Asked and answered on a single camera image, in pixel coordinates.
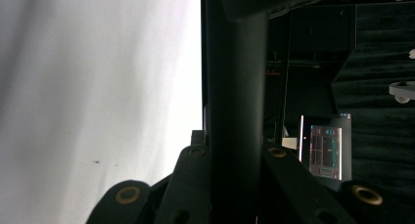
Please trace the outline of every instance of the metal rod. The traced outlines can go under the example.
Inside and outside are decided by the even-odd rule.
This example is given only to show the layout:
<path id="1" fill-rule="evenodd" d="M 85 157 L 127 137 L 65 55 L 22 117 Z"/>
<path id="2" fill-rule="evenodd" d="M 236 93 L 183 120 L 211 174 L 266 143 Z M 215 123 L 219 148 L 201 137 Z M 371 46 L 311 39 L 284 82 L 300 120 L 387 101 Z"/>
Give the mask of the metal rod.
<path id="1" fill-rule="evenodd" d="M 227 20 L 206 0 L 207 83 L 212 152 L 211 223 L 254 223 L 266 67 L 265 13 Z"/>

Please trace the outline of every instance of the white fabric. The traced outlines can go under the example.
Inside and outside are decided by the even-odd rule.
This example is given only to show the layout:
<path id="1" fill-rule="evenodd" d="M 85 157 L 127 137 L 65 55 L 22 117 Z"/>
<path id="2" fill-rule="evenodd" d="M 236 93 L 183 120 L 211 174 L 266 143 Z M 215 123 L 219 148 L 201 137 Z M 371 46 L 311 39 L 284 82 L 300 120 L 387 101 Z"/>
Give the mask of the white fabric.
<path id="1" fill-rule="evenodd" d="M 202 127 L 200 0 L 0 0 L 0 223 L 84 223 Z"/>

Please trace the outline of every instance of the metal bar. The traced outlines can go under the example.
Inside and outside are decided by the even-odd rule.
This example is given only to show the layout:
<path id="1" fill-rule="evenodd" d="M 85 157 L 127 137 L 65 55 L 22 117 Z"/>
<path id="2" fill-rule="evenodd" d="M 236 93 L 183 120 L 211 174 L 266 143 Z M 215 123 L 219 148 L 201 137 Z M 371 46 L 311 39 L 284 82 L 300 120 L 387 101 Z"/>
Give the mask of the metal bar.
<path id="1" fill-rule="evenodd" d="M 262 151 L 260 223 L 355 223 L 285 148 Z"/>
<path id="2" fill-rule="evenodd" d="M 267 16 L 229 22 L 207 0 L 212 223 L 254 223 L 260 171 Z"/>
<path id="3" fill-rule="evenodd" d="M 208 224 L 209 216 L 210 152 L 190 146 L 180 154 L 154 223 Z"/>
<path id="4" fill-rule="evenodd" d="M 111 187 L 95 206 L 87 224 L 151 223 L 154 218 L 149 185 L 138 181 L 124 181 Z"/>

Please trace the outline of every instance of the brass grommet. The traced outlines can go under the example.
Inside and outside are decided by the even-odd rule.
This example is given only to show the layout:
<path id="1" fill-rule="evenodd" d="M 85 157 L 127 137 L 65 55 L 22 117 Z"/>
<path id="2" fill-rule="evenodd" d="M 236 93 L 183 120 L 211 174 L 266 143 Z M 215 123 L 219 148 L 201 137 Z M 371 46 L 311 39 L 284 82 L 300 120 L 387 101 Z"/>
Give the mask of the brass grommet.
<path id="1" fill-rule="evenodd" d="M 273 157 L 284 157 L 287 153 L 279 148 L 269 148 L 268 152 L 271 153 Z"/>
<path id="2" fill-rule="evenodd" d="M 379 195 L 377 192 L 373 191 L 372 189 L 369 189 L 366 187 L 353 185 L 351 187 L 351 191 L 362 202 L 366 202 L 372 205 L 379 205 L 384 201 L 381 195 Z"/>
<path id="3" fill-rule="evenodd" d="M 115 195 L 115 200 L 120 204 L 129 204 L 140 198 L 141 190 L 138 187 L 130 186 L 119 190 Z"/>

